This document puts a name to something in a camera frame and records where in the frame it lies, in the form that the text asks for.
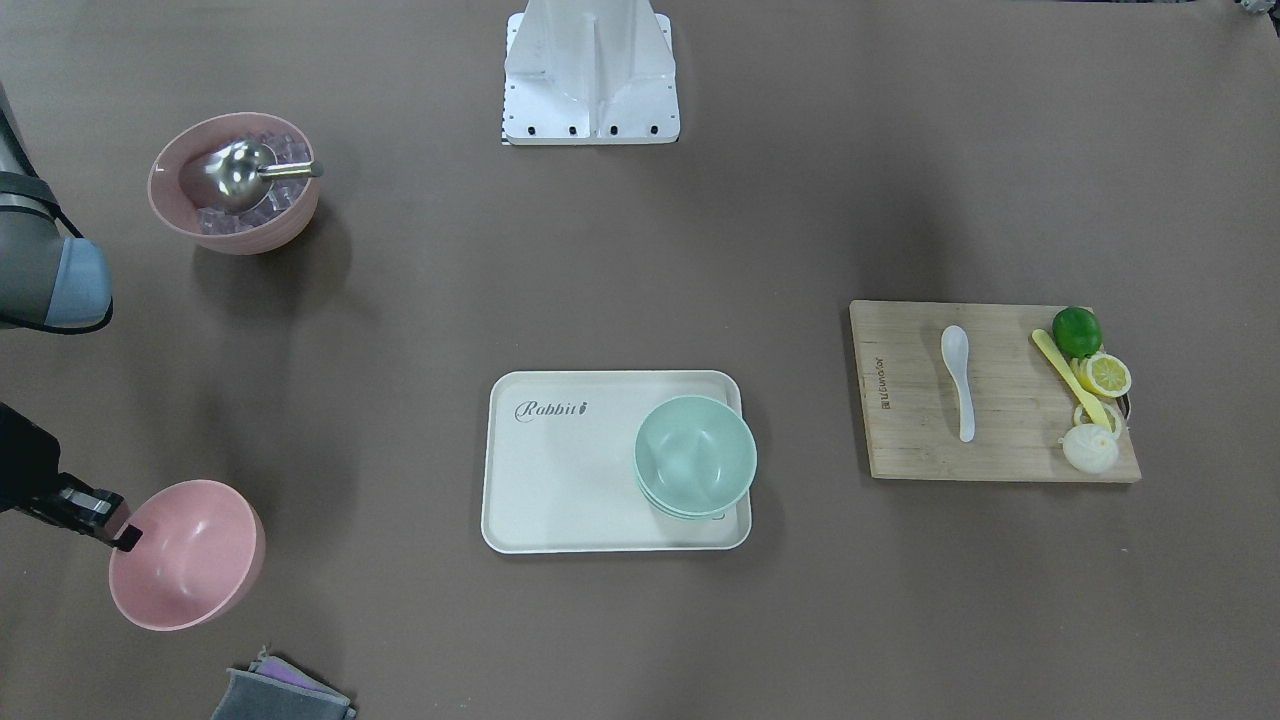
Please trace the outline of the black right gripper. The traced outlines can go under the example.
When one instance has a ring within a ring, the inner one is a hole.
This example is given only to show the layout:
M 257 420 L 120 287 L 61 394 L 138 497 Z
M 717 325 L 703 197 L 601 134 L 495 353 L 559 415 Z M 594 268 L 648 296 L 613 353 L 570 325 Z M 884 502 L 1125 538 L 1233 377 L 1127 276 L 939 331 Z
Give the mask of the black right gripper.
M 95 489 L 60 470 L 58 439 L 1 405 L 1 505 L 54 527 L 113 541 L 119 552 L 131 552 L 143 532 L 125 524 L 125 501 L 106 489 Z

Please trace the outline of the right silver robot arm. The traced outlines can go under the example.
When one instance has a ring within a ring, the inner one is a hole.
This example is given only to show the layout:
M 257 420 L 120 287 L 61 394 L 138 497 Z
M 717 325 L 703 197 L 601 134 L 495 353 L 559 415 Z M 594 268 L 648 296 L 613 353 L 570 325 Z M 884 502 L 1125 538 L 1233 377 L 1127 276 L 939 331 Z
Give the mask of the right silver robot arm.
M 88 334 L 114 311 L 102 250 L 68 219 L 26 151 L 9 100 L 1 118 L 1 322 L 49 334 Z M 1 406 L 1 506 L 88 536 L 120 552 L 142 532 L 127 501 L 61 471 L 58 439 Z

